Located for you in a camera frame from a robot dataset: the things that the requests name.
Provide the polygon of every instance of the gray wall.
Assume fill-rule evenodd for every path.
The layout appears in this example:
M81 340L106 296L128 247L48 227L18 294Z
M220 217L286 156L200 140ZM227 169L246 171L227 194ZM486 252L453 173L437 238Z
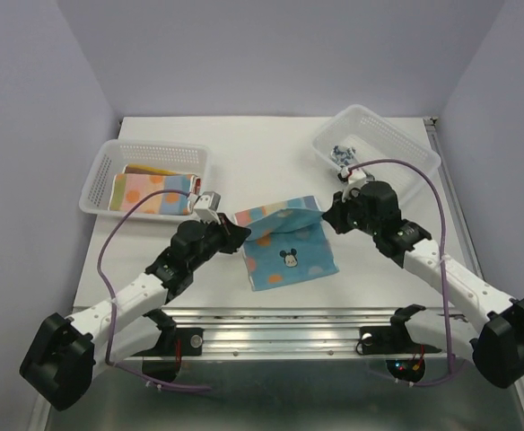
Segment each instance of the gray wall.
M508 0L438 123L485 276L524 296L524 0Z
M59 0L121 114L437 114L502 0Z
M68 312L91 219L77 202L116 119L50 0L0 2L0 430L26 429L18 367L44 317Z

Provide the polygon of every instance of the laundry basket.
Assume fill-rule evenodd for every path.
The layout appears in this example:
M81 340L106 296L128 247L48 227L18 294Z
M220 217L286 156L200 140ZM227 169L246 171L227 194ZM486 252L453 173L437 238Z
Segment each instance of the laundry basket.
M335 145L353 148L355 159L399 159L413 164L432 177L441 164L440 156L387 120L361 105L352 105L328 121L315 134L312 147L319 160L333 172L340 166L331 160ZM377 164L364 168L376 180L386 181L396 191L400 204L406 203L425 184L416 172L397 164Z
M142 164L157 169L193 173L200 177L201 190L207 190L210 175L210 151L201 145L173 142L133 141L113 139L106 142L91 167L79 200L85 213L99 216L122 216L121 211L109 211L110 195L115 175L127 164ZM160 215L133 213L131 218L171 220L180 222L191 215Z

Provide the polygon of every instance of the cloth with mickey mouse print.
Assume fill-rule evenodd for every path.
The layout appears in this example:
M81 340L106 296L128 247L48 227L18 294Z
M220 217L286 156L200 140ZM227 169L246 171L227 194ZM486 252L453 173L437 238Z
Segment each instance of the cloth with mickey mouse print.
M254 291L291 285L338 272L313 196L240 211L236 223L252 233L244 258Z

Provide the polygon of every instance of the white table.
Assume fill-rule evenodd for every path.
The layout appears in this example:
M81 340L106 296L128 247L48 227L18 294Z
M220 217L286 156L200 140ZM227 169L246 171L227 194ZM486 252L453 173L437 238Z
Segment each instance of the white table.
M213 153L209 189L222 195L219 210L230 215L260 205L315 195L328 208L339 181L314 159L309 136L326 118L183 117L125 118L119 138L170 140L209 146ZM424 145L430 145L422 119L389 119ZM447 251L464 262L440 179L435 184L446 210ZM403 209L434 238L440 235L433 196L424 189ZM84 262L75 308L107 297L96 260L116 218L97 217ZM381 256L371 238L353 232L335 235L324 224L340 272L297 285L252 292L240 253L217 255L195 274L194 284L170 306L191 308L397 308L411 303L441 306L441 296L421 280ZM116 289L130 283L170 243L173 223L128 221L110 244L103 268Z

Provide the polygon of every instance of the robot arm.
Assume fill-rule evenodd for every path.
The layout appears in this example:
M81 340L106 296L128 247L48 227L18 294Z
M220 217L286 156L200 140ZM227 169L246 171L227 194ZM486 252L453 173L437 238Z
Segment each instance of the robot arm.
M388 183L355 183L360 188L350 181L334 195L323 218L337 233L367 233L384 256L442 293L437 242L418 224L402 219ZM450 256L444 260L450 301L467 319L450 322L453 353L472 361L493 385L510 386L524 375L524 298L518 301L495 289ZM372 328L371 335L364 349L372 353L403 353L412 343L445 347L443 317L419 305L397 310L390 333Z
M111 331L116 334L113 363L154 347L159 339L174 340L176 323L161 307L184 292L194 271L215 253L234 253L250 234L215 212L219 199L215 193L202 195L194 206L202 221L180 224L170 247L117 293L114 330L110 299L66 318L52 314L42 322L20 374L56 409L77 402L92 379L105 370Z

